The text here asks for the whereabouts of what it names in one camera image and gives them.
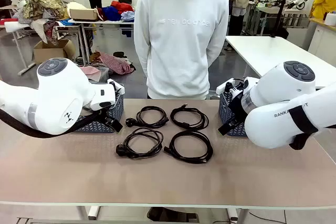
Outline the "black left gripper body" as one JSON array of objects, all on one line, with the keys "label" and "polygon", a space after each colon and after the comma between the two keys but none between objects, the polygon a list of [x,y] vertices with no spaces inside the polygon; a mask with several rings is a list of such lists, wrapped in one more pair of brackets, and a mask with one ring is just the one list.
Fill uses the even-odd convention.
[{"label": "black left gripper body", "polygon": [[103,124],[112,123],[119,120],[119,109],[117,107],[106,107],[101,109],[100,122]]}]

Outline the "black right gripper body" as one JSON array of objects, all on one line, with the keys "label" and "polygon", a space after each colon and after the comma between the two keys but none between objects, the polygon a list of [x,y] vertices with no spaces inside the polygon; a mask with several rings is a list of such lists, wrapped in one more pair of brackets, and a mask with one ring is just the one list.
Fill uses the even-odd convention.
[{"label": "black right gripper body", "polygon": [[242,94],[235,96],[234,98],[232,98],[231,102],[228,105],[233,113],[233,117],[230,122],[231,125],[239,125],[241,123],[244,123],[247,117],[247,113],[242,106],[242,97]]}]

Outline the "blue-grey plastic basket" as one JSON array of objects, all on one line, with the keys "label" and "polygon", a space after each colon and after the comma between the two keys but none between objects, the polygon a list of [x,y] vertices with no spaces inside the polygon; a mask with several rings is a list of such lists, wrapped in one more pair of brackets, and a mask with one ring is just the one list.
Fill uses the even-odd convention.
[{"label": "blue-grey plastic basket", "polygon": [[[121,116],[124,111],[123,106],[123,97],[124,95],[117,94],[116,101],[113,105],[105,106],[106,107],[117,107],[119,109],[119,122],[121,123]],[[94,121],[91,121],[90,123],[84,125],[82,128],[77,129],[76,132],[78,133],[116,133],[112,129],[110,129],[106,124],[103,124],[100,122],[100,113],[101,109],[98,110],[98,115],[94,118]]]},{"label": "blue-grey plastic basket", "polygon": [[[224,92],[220,95],[218,114],[223,124],[234,116],[234,113],[228,107],[228,104],[231,102],[231,100],[232,95],[230,93]],[[236,126],[233,130],[230,130],[227,135],[233,137],[247,137],[244,124],[241,123],[240,125]]]}]

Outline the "pink cloth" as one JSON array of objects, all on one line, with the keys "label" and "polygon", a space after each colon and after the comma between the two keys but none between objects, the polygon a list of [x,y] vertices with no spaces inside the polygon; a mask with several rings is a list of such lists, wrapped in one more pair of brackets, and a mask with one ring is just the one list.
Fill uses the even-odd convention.
[{"label": "pink cloth", "polygon": [[96,67],[86,66],[86,67],[80,67],[80,69],[90,80],[98,82],[101,78],[102,72]]}]

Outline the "red plaid clothes heap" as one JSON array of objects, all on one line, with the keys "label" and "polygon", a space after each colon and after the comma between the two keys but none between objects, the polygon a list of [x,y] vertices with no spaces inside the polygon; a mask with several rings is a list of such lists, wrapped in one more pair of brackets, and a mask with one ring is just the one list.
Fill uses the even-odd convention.
[{"label": "red plaid clothes heap", "polygon": [[135,66],[127,57],[120,58],[105,52],[96,51],[90,55],[89,60],[92,65],[104,65],[109,68],[112,74],[120,76],[136,71]]}]

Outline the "white side table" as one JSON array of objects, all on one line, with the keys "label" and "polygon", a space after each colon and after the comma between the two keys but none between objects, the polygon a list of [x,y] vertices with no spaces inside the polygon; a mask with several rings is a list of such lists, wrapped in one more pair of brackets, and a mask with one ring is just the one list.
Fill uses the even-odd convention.
[{"label": "white side table", "polygon": [[316,88],[336,82],[336,67],[281,37],[227,36],[226,40],[246,62],[243,77],[253,72],[261,77],[279,63],[298,61],[313,70]]}]

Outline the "person in white sweatshirt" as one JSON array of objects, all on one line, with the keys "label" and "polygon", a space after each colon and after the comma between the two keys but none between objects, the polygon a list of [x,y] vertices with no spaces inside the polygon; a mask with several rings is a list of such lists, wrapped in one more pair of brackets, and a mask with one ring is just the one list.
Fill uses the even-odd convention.
[{"label": "person in white sweatshirt", "polygon": [[138,0],[134,45],[150,99],[207,97],[228,18],[229,0]]}]

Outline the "open cardboard box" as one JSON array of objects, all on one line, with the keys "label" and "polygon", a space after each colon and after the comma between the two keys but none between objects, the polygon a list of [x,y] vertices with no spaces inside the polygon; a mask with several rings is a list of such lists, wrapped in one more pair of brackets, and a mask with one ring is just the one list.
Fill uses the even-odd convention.
[{"label": "open cardboard box", "polygon": [[43,63],[51,58],[67,58],[72,59],[76,54],[76,48],[71,40],[62,39],[58,40],[56,45],[44,43],[40,41],[33,48],[34,63]]}]

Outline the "white table leg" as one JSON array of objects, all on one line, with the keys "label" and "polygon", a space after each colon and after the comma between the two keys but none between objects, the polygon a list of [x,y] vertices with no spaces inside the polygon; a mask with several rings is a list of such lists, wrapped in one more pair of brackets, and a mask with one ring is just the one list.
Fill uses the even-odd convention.
[{"label": "white table leg", "polygon": [[227,208],[228,218],[230,224],[247,224],[247,216],[249,209],[244,208]]},{"label": "white table leg", "polygon": [[77,206],[76,208],[81,220],[98,220],[100,206],[90,206],[88,211],[85,206]]}]

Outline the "white clothes table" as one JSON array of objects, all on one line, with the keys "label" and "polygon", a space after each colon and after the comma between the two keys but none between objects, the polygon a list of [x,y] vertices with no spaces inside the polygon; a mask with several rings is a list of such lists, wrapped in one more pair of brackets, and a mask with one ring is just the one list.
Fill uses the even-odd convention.
[{"label": "white clothes table", "polygon": [[[129,30],[133,31],[133,24],[134,22],[124,22],[124,21],[97,21],[97,22],[80,22],[71,19],[70,23],[74,23],[72,26],[63,26],[55,25],[56,35],[58,36],[59,33],[67,33],[67,34],[76,34],[77,38],[79,39],[79,49],[81,51],[81,57],[83,61],[83,65],[87,66],[90,64],[89,59],[89,47],[88,42],[86,40],[86,30],[98,30],[100,25],[107,25],[108,28],[114,30]],[[21,62],[23,63],[23,69],[20,70],[17,75],[22,76],[27,71],[29,71],[32,67],[36,65],[36,63],[31,60],[29,62],[26,61],[25,57],[22,54],[21,48],[18,43],[18,33],[35,33],[34,30],[30,29],[30,26],[27,24],[21,24],[19,22],[4,22],[3,25],[0,25],[0,28],[4,28],[7,33],[13,35],[13,41],[16,44],[18,54],[20,57]]]}]

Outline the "red and blue clothes pile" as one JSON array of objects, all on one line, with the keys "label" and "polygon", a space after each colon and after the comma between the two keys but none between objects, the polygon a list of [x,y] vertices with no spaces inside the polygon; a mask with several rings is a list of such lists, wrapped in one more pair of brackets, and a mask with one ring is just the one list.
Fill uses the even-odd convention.
[{"label": "red and blue clothes pile", "polygon": [[112,1],[110,6],[101,9],[102,19],[109,21],[133,22],[135,11],[128,3]]}]

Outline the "flat cardboard box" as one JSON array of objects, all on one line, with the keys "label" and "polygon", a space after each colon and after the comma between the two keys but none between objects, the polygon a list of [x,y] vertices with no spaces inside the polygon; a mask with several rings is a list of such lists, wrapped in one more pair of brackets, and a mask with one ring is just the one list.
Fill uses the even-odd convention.
[{"label": "flat cardboard box", "polygon": [[99,19],[96,9],[70,9],[70,17],[78,21],[97,21]]}]

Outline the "black tripod pole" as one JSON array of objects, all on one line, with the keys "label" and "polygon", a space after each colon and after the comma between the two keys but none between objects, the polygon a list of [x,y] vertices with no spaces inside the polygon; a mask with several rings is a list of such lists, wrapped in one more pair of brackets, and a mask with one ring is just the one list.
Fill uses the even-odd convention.
[{"label": "black tripod pole", "polygon": [[280,26],[280,21],[281,21],[281,17],[282,17],[282,13],[283,13],[285,4],[286,4],[286,0],[281,0],[281,4],[280,4],[280,8],[279,8],[279,11],[278,11],[278,14],[277,14],[276,22],[275,22],[274,28],[273,28],[273,30],[270,34],[270,36],[272,38],[275,38],[277,33],[278,33],[279,26]]}]

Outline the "white cabinet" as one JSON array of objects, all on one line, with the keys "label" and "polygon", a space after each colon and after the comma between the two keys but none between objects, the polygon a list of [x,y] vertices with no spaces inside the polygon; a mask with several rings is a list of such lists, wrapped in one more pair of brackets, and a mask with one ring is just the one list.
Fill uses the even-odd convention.
[{"label": "white cabinet", "polygon": [[336,52],[336,25],[325,24],[323,19],[310,18],[310,22],[316,25],[313,38],[308,51],[328,61]]}]

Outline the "patterned clothes pile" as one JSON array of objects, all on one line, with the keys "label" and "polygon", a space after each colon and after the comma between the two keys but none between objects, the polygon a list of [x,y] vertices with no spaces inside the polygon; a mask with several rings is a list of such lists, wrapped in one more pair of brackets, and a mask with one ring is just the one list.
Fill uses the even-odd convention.
[{"label": "patterned clothes pile", "polygon": [[44,43],[58,44],[55,26],[68,18],[67,3],[63,0],[28,0],[22,9],[22,20],[29,22]]}]

